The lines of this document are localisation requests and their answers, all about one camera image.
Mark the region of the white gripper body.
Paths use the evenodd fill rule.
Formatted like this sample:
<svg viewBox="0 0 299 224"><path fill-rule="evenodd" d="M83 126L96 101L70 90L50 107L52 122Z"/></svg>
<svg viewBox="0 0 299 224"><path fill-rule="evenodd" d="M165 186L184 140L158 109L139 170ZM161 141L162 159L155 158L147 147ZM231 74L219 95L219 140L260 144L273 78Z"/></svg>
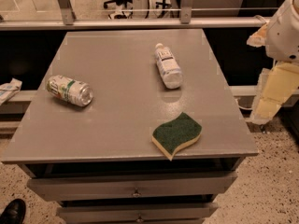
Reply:
<svg viewBox="0 0 299 224"><path fill-rule="evenodd" d="M299 0L285 0L270 19L265 39L268 57L299 63Z"/></svg>

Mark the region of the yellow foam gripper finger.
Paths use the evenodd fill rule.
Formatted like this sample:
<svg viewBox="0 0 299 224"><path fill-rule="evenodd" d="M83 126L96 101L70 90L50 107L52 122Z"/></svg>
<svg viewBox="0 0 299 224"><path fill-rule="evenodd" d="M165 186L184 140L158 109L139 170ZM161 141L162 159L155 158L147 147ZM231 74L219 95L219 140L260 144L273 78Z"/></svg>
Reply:
<svg viewBox="0 0 299 224"><path fill-rule="evenodd" d="M264 24L258 31L256 31L253 35L251 35L248 40L247 44L249 46L259 48L265 45L266 39L266 32L267 32L268 24Z"/></svg>
<svg viewBox="0 0 299 224"><path fill-rule="evenodd" d="M264 68L258 79L250 121L266 124L272 120L298 88L298 63L278 62L272 69Z"/></svg>

